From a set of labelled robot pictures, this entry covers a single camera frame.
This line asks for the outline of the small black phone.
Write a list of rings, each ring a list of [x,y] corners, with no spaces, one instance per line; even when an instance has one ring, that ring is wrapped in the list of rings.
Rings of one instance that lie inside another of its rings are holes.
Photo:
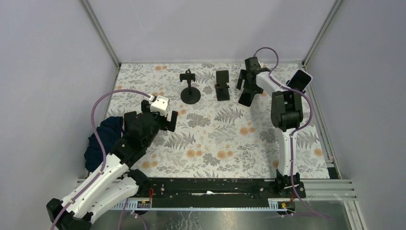
[[[216,87],[226,88],[229,83],[229,71],[228,70],[218,70],[216,71]]]

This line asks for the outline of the black folding phone stand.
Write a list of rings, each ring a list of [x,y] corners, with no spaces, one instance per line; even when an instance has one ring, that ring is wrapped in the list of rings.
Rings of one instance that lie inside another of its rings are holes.
[[[225,84],[216,84],[215,85],[215,91],[216,91],[216,97],[217,101],[229,101],[230,100],[230,95],[229,95],[229,85],[227,83]]]

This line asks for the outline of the lilac-cased phone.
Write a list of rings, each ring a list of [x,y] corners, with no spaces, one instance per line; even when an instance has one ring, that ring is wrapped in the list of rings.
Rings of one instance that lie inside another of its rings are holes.
[[[304,69],[298,69],[295,74],[287,81],[287,87],[295,89],[297,91],[306,91],[307,86],[313,80],[313,76],[310,75]]]

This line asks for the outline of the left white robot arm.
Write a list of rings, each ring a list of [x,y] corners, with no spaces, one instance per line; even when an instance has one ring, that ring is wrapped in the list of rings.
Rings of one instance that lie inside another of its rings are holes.
[[[173,111],[167,120],[168,105],[166,97],[151,97],[142,101],[141,113],[124,115],[126,133],[96,171],[63,199],[53,198],[47,203],[51,228],[88,230],[119,202],[147,194],[149,178],[131,168],[146,154],[159,131],[175,131],[178,113]]]

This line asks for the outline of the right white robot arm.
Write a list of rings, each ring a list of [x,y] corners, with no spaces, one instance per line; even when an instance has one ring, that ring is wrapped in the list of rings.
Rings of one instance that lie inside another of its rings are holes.
[[[294,163],[296,133],[303,120],[301,95],[282,85],[262,67],[257,57],[245,59],[237,81],[242,90],[239,104],[250,107],[256,94],[266,92],[271,96],[271,123],[276,128],[280,150],[279,166],[275,178],[275,193],[287,197],[300,184],[300,175]]]

